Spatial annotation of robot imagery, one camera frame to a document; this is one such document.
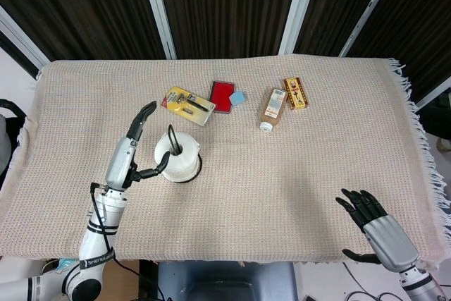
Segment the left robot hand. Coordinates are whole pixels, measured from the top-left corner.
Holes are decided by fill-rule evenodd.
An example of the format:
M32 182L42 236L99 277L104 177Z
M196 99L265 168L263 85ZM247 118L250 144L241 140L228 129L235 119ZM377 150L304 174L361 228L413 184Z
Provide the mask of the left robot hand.
M133 182L140 182L161 174L167 167L171 153L166 151L156 168L138 171L135 163L135 151L142 135L144 124L156 110L156 101L141 108L125 135L117 144L106 172L106 191L125 192Z

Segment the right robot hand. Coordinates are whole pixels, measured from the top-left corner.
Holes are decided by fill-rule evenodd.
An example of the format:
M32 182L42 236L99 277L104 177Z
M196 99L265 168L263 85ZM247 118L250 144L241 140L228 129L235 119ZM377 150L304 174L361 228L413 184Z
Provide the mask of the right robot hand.
M349 249L342 253L355 262L381 264L395 273L416 265L419 252L404 229L369 192L341 190L345 199L335 201L350 215L373 249L372 254L358 254Z

